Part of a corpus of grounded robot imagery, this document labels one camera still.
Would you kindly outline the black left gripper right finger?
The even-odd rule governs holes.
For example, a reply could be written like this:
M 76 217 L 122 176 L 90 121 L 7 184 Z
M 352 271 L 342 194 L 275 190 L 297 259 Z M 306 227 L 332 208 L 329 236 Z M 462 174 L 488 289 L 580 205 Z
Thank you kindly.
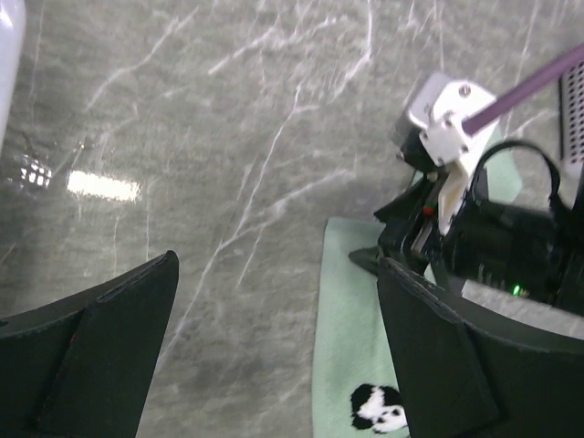
M 411 436 L 582 436 L 582 340 L 504 317 L 390 258 L 378 293 Z

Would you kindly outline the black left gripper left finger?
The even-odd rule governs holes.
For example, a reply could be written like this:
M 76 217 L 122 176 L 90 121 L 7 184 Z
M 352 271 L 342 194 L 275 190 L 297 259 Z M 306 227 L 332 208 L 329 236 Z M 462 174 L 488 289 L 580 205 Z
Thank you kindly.
M 2 436 L 135 436 L 178 280 L 178 256 L 168 251 L 2 318 Z

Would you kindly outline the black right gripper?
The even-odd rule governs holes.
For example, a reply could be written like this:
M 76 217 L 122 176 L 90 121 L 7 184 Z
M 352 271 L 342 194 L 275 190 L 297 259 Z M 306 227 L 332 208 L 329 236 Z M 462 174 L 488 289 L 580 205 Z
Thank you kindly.
M 428 265 L 447 275 L 523 296 L 551 306 L 583 303 L 583 193 L 573 206 L 558 193 L 560 174 L 547 155 L 550 192 L 545 211 L 491 200 L 485 166 L 498 153 L 524 148 L 540 153 L 531 141 L 501 141 L 480 159 L 462 207 L 438 230 L 437 181 L 422 177 L 415 185 L 375 212 L 385 228 L 378 246 L 351 251 L 349 260 L 377 276 L 381 256 L 400 261 L 416 273 Z

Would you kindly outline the mint green towel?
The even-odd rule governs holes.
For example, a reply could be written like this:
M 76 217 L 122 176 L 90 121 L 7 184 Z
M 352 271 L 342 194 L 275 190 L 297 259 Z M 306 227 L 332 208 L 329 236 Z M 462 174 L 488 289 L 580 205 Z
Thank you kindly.
M 375 246 L 383 226 L 328 219 L 323 241 L 312 371 L 316 437 L 406 437 L 378 299 L 377 278 L 349 260 Z

